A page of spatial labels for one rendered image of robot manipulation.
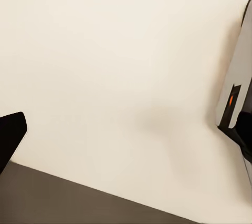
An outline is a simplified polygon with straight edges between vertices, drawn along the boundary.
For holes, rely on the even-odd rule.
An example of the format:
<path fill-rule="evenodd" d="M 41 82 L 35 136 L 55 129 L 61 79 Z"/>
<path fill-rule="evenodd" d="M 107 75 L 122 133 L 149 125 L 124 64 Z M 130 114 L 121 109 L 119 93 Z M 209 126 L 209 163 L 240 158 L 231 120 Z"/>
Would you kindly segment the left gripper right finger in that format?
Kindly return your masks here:
<path fill-rule="evenodd" d="M 241 111 L 235 129 L 252 154 L 252 114 Z"/>

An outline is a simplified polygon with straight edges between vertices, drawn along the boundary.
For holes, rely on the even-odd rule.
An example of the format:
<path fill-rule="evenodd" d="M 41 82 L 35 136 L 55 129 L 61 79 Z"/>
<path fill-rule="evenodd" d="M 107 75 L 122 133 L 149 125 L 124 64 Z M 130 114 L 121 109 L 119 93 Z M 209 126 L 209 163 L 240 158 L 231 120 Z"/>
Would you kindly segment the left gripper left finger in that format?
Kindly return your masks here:
<path fill-rule="evenodd" d="M 0 117 L 0 174 L 27 133 L 22 111 Z"/>

